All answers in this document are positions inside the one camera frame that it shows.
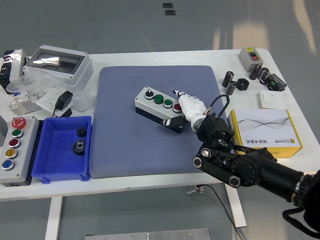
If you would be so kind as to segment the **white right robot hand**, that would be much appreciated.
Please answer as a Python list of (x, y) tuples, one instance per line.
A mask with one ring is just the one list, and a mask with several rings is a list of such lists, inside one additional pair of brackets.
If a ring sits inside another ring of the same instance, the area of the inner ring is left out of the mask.
[(205, 104), (198, 97), (185, 93), (183, 91), (173, 90), (178, 97), (178, 103), (181, 107), (183, 116), (173, 117), (162, 122), (162, 125), (169, 128), (183, 128), (187, 122), (190, 122), (193, 132), (197, 132), (197, 128), (205, 119)]

